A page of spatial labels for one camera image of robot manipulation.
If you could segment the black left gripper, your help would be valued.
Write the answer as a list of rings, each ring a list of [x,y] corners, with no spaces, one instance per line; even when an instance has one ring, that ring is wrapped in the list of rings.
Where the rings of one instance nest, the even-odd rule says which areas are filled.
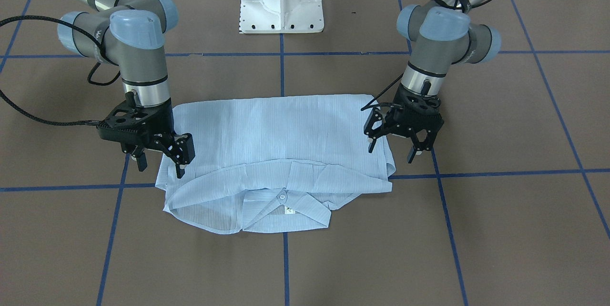
[[[440,114],[441,100],[436,96],[421,96],[400,86],[394,101],[366,104],[364,110],[372,109],[364,125],[368,137],[368,152],[372,153],[377,140],[388,134],[411,140],[412,148],[407,163],[433,149],[436,136],[444,125]]]

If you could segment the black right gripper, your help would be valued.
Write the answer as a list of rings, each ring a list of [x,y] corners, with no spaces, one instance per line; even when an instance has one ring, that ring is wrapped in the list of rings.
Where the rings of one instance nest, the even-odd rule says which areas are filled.
[[[186,168],[179,163],[191,163],[195,157],[192,135],[174,130],[170,101],[151,108],[133,108],[124,101],[97,125],[97,130],[101,139],[120,143],[122,151],[136,161],[139,172],[148,167],[145,150],[162,152],[176,163],[178,179],[183,178]]]

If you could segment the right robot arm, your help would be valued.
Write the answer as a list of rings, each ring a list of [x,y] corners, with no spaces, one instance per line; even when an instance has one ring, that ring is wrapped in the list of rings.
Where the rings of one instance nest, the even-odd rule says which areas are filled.
[[[5,94],[1,98],[33,121],[54,126],[94,126],[101,139],[120,143],[122,151],[136,161],[139,171],[147,167],[145,150],[162,152],[174,164],[176,177],[195,158],[190,133],[174,130],[172,101],[165,57],[165,33],[179,21],[172,0],[81,0],[93,9],[72,11],[53,19],[22,15],[1,21],[20,20],[56,23],[61,44],[73,53],[96,59],[96,67],[118,67],[124,100],[101,121],[53,122],[26,112]]]

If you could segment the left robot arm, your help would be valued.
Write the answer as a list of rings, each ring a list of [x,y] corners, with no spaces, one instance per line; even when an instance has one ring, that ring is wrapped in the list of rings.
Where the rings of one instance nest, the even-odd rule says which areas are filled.
[[[392,102],[372,99],[364,125],[371,153],[383,136],[411,140],[408,160],[431,151],[444,125],[439,92],[452,65],[493,59],[501,48],[501,35],[485,24],[473,24],[469,12],[491,0],[430,0],[409,5],[399,13],[396,28],[414,44]]]

